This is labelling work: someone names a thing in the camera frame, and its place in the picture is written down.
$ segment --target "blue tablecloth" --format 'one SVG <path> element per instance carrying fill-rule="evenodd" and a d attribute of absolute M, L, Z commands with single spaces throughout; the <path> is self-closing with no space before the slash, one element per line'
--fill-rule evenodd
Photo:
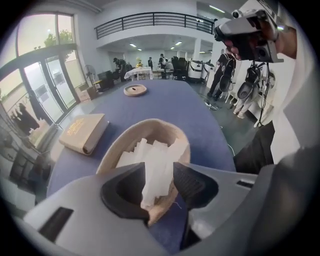
<path fill-rule="evenodd" d="M 64 148 L 50 178 L 47 196 L 81 177 L 94 175 L 110 145 L 130 126 L 157 118 L 181 128 L 190 142 L 191 163 L 235 172 L 233 156 L 217 121 L 196 92 L 183 81 L 142 80 L 146 94 L 128 97 L 124 87 L 105 97 L 93 114 L 104 113 L 110 124 L 91 156 Z M 171 254 L 182 241 L 187 209 L 180 195 L 168 212 L 152 227 L 151 234 Z"/>

